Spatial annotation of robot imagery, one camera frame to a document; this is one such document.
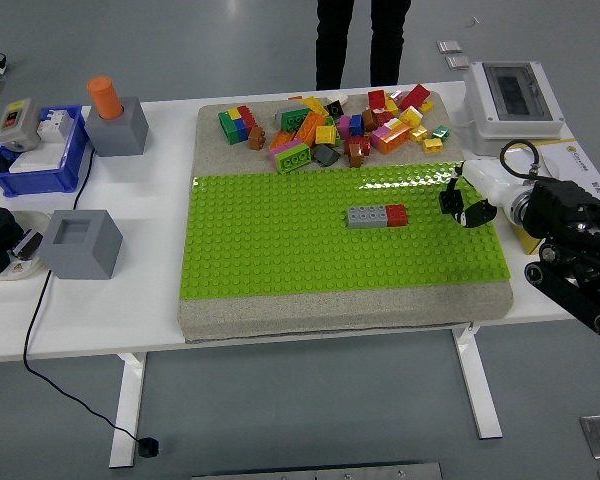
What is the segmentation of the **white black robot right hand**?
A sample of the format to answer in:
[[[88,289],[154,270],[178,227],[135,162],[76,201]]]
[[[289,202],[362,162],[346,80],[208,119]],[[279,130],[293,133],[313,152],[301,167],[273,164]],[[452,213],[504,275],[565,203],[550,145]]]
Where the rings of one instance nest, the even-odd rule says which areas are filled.
[[[463,178],[483,199],[465,208],[456,183]],[[530,186],[515,180],[495,160],[466,160],[454,168],[444,191],[439,194],[442,214],[450,214],[461,226],[476,228],[492,221],[501,208],[508,220],[523,226]]]

